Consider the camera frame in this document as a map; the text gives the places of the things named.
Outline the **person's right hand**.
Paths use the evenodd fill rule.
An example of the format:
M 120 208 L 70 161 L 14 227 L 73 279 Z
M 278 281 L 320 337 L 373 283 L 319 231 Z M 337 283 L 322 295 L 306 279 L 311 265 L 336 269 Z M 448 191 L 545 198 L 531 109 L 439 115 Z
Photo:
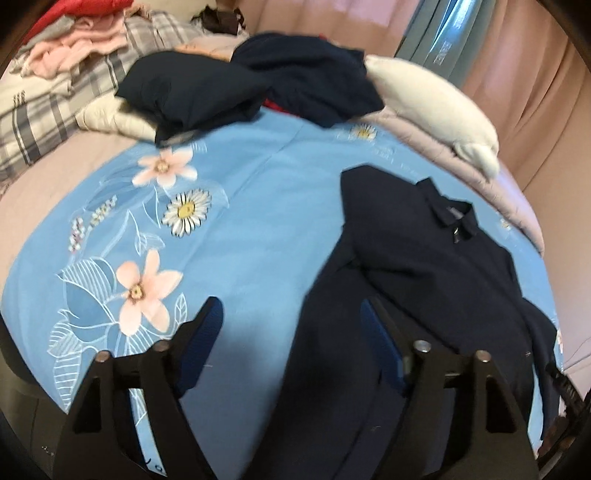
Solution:
M 546 432 L 543 443 L 538 450 L 538 457 L 554 455 L 557 451 L 567 450 L 575 440 L 568 436 L 569 420 L 565 416 L 558 416 Z

